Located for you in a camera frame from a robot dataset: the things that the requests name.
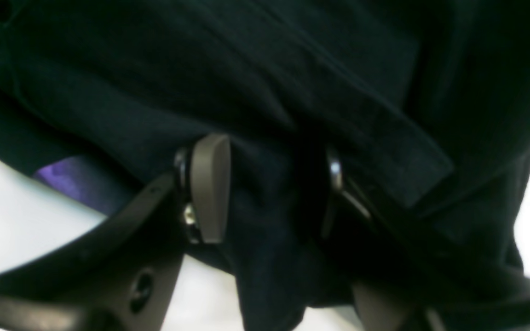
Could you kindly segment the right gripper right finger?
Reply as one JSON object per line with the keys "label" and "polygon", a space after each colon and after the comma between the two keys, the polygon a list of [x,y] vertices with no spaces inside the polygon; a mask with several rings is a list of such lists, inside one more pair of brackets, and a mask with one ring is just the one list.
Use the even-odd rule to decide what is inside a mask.
{"label": "right gripper right finger", "polygon": [[320,245],[347,274],[366,331],[530,331],[530,278],[414,219],[326,153]]}

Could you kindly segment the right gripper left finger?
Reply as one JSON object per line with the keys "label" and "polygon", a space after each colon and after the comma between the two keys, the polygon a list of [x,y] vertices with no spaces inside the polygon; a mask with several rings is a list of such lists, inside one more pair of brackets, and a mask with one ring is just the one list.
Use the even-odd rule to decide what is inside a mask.
{"label": "right gripper left finger", "polygon": [[96,228],[0,273],[0,328],[159,331],[187,247],[225,238],[230,138],[209,134],[174,161]]}

